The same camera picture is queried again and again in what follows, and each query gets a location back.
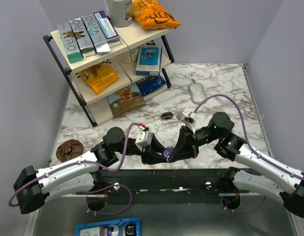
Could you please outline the black earbud charging case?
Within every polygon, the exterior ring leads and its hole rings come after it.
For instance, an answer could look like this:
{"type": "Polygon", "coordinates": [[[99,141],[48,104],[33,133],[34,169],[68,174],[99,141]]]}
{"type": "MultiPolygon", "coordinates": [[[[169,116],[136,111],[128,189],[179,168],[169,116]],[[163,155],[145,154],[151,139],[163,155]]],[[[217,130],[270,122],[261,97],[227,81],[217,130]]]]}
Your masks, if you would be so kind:
{"type": "Polygon", "coordinates": [[[162,113],[161,118],[164,119],[164,120],[172,119],[173,118],[173,113],[172,112],[162,113]]]}

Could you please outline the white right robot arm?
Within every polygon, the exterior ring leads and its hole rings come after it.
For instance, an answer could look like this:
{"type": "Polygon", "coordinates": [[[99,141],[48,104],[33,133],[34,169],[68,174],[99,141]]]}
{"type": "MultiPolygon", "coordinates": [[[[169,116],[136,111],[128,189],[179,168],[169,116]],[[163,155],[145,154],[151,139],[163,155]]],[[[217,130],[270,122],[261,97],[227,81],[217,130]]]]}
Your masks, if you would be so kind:
{"type": "Polygon", "coordinates": [[[215,113],[207,126],[196,130],[196,115],[179,112],[183,123],[173,151],[165,151],[168,163],[196,158],[199,147],[217,141],[214,150],[223,158],[243,164],[258,172],[253,176],[243,170],[229,168],[221,179],[221,188],[230,193],[235,189],[255,192],[282,203],[296,216],[304,218],[304,172],[287,167],[253,147],[232,132],[234,123],[224,112],[215,113]]]}

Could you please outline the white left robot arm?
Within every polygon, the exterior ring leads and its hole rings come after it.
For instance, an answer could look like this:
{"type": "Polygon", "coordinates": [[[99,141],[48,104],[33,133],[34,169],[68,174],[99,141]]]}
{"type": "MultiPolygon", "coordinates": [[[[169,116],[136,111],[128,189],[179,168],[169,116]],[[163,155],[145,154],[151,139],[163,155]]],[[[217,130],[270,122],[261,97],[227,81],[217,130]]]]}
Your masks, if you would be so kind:
{"type": "Polygon", "coordinates": [[[104,187],[95,177],[100,170],[117,172],[127,155],[139,155],[143,164],[167,163],[170,151],[160,144],[155,135],[142,124],[132,123],[139,128],[135,139],[119,127],[108,130],[101,143],[90,151],[55,167],[22,169],[16,179],[8,204],[18,207],[21,214],[40,209],[46,201],[71,193],[91,192],[99,194],[104,187]]]}

